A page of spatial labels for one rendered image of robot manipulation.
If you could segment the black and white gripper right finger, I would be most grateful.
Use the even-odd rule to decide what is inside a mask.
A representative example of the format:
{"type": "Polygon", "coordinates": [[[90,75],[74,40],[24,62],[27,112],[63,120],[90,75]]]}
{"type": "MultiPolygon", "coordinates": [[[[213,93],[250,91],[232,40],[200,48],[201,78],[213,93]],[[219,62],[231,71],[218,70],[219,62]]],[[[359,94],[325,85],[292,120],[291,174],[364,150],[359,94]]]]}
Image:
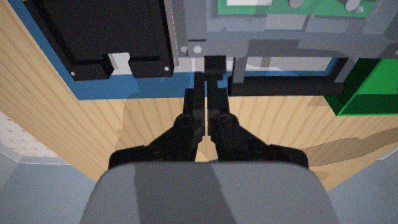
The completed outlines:
{"type": "Polygon", "coordinates": [[[230,113],[227,88],[218,88],[217,74],[207,74],[207,129],[218,161],[284,161],[309,169],[302,150],[267,145],[240,126],[238,118],[230,113]]]}

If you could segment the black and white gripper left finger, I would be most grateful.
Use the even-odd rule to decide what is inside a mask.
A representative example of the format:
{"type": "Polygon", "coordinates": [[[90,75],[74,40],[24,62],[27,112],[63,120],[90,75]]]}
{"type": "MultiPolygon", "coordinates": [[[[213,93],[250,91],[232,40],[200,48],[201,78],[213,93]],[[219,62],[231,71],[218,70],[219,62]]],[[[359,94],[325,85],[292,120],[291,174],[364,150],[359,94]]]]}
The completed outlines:
{"type": "Polygon", "coordinates": [[[173,126],[149,145],[113,152],[108,169],[131,162],[195,162],[198,144],[205,136],[205,74],[195,72],[194,88],[185,88],[183,113],[173,126]]]}

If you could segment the green bin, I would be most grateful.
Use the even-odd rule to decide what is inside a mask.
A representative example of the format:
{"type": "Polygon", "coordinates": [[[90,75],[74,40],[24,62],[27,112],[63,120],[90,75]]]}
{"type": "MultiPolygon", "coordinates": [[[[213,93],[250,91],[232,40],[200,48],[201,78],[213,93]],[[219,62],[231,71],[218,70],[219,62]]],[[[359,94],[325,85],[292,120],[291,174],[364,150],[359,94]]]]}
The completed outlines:
{"type": "Polygon", "coordinates": [[[398,115],[398,60],[359,58],[344,81],[341,95],[324,96],[336,116],[398,115]]]}

